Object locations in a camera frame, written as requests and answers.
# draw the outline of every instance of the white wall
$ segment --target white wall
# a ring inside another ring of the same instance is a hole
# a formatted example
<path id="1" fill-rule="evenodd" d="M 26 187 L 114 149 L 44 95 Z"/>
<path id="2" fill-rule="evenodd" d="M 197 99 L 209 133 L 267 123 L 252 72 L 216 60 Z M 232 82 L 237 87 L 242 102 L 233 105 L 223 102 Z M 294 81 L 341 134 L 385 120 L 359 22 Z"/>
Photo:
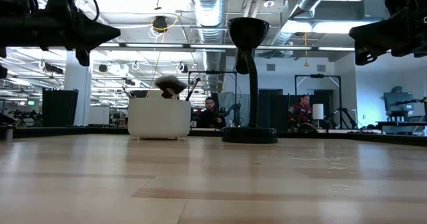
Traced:
<path id="1" fill-rule="evenodd" d="M 294 75 L 316 74 L 317 65 L 326 65 L 325 75 L 334 74 L 334 63 L 330 63 L 328 58 L 309 58 L 309 67 L 305 67 L 305 59 L 297 61 L 288 58 L 273 58 L 270 60 L 255 58 L 258 69 L 258 88 L 259 89 L 283 89 L 284 94 L 294 94 Z M 235 58 L 227 57 L 227 70 L 234 68 Z M 276 71 L 266 71 L 267 64 L 276 64 Z M 249 94 L 249 75 L 238 75 L 238 85 L 243 94 Z M 224 91 L 234 92 L 234 80 L 227 75 L 225 78 Z M 311 93 L 316 89 L 335 90 L 336 86 L 329 79 L 310 79 L 307 78 L 298 86 L 298 94 Z"/>
<path id="2" fill-rule="evenodd" d="M 416 99 L 426 96 L 427 59 L 387 54 L 373 63 L 356 67 L 358 116 L 363 125 L 387 120 L 382 96 L 398 85 L 412 92 Z M 423 104 L 415 104 L 413 115 L 424 115 Z"/>
<path id="3" fill-rule="evenodd" d="M 342 107 L 347 108 L 353 115 L 356 110 L 356 66 L 354 65 L 354 54 L 347 55 L 334 64 L 335 75 L 341 76 Z M 338 95 L 334 95 L 334 106 L 339 107 Z"/>
<path id="4" fill-rule="evenodd" d="M 382 96 L 397 85 L 413 92 L 416 99 L 427 95 L 427 58 L 386 54 L 373 63 L 355 66 L 352 53 L 335 62 L 335 73 L 343 78 L 343 107 L 357 107 L 363 126 L 387 120 Z M 414 115 L 423 114 L 423 104 L 415 104 Z"/>

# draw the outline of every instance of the fluorescent light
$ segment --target fluorescent light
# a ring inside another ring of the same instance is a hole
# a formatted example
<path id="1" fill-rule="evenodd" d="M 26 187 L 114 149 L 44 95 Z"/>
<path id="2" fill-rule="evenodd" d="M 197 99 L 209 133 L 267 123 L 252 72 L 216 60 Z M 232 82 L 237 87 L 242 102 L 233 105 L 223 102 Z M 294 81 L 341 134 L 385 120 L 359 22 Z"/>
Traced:
<path id="1" fill-rule="evenodd" d="M 210 45 L 210 44 L 191 44 L 189 48 L 218 48 L 218 49 L 235 49 L 235 45 Z"/>
<path id="2" fill-rule="evenodd" d="M 97 96 L 97 97 L 109 97 L 109 96 L 111 96 L 108 93 L 92 93 L 91 95 L 92 96 Z"/>
<path id="3" fill-rule="evenodd" d="M 147 48 L 183 48 L 182 44 L 148 44 L 148 43 L 128 43 L 127 47 L 147 47 Z"/>
<path id="4" fill-rule="evenodd" d="M 313 27 L 315 33 L 348 34 L 351 28 L 371 24 L 375 21 L 322 21 Z"/>
<path id="5" fill-rule="evenodd" d="M 119 47 L 119 43 L 102 43 L 99 45 L 100 47 Z"/>
<path id="6" fill-rule="evenodd" d="M 286 21 L 281 29 L 282 33 L 309 33 L 312 32 L 312 24 L 303 21 Z"/>
<path id="7" fill-rule="evenodd" d="M 2 98 L 2 99 L 4 99 L 4 100 L 6 100 L 6 101 L 28 101 L 28 99 L 27 98 Z"/>
<path id="8" fill-rule="evenodd" d="M 13 83 L 18 84 L 18 85 L 30 85 L 30 83 L 28 81 L 21 80 L 18 78 L 9 78 L 9 80 L 11 80 Z"/>
<path id="9" fill-rule="evenodd" d="M 354 51 L 354 47 L 319 47 L 319 51 Z"/>
<path id="10" fill-rule="evenodd" d="M 10 70 L 7 70 L 7 74 L 10 74 L 10 75 L 18 75 L 18 73 L 14 72 L 14 71 L 10 71 Z"/>
<path id="11" fill-rule="evenodd" d="M 294 46 L 259 46 L 263 50 L 279 50 L 279 51 L 310 51 L 312 47 L 294 47 Z"/>

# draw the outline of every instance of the white container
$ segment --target white container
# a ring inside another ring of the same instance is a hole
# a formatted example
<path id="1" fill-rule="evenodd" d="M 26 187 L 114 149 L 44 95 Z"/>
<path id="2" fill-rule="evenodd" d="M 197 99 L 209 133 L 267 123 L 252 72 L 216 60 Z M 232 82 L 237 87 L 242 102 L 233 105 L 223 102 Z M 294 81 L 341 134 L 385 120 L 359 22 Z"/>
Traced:
<path id="1" fill-rule="evenodd" d="M 191 123 L 189 101 L 164 98 L 129 100 L 129 134 L 138 138 L 178 138 L 188 135 Z"/>

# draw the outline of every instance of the man in red shirt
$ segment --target man in red shirt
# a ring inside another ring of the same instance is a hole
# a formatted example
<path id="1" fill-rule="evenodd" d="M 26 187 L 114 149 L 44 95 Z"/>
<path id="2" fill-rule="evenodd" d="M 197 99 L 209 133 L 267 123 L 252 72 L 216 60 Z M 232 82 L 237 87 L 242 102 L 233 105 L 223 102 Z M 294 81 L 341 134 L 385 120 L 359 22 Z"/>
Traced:
<path id="1" fill-rule="evenodd" d="M 310 107 L 310 96 L 300 96 L 300 102 L 289 108 L 289 121 L 297 124 L 309 123 L 313 110 Z"/>

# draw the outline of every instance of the white lamp shade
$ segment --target white lamp shade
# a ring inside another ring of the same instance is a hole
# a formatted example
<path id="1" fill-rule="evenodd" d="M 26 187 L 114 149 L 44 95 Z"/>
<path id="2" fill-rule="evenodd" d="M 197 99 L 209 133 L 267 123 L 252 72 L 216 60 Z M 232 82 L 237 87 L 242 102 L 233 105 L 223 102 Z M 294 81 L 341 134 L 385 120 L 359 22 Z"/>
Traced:
<path id="1" fill-rule="evenodd" d="M 313 120 L 323 120 L 323 104 L 313 104 Z"/>

